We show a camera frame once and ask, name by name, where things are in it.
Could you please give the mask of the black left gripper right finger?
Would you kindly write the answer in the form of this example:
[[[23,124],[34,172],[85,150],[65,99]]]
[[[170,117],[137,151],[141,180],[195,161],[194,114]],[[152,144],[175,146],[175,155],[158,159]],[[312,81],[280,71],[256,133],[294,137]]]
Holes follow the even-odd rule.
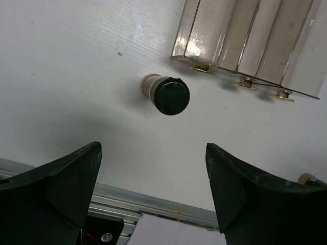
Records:
[[[227,244],[326,244],[326,189],[302,185],[208,143],[206,169]]]

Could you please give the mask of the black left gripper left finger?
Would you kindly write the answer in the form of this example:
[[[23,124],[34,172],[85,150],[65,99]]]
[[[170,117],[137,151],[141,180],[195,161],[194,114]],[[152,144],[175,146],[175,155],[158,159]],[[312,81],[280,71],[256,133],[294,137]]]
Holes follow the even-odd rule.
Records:
[[[101,144],[92,142],[1,180],[1,244],[75,244],[101,159]]]

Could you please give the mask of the black-cap labelled spice bottle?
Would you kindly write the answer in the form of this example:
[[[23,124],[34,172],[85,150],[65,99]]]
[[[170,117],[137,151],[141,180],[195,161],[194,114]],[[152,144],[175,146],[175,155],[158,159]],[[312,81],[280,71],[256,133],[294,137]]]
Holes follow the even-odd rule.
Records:
[[[148,74],[140,83],[142,94],[164,115],[177,115],[190,101],[190,90],[180,78]]]

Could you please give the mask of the aluminium table rail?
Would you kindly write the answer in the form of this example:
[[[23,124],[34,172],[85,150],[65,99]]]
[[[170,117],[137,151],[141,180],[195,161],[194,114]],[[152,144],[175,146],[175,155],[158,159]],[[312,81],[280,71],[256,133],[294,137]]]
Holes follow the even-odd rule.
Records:
[[[1,160],[1,180],[36,167]],[[95,184],[75,244],[224,244],[214,212]]]

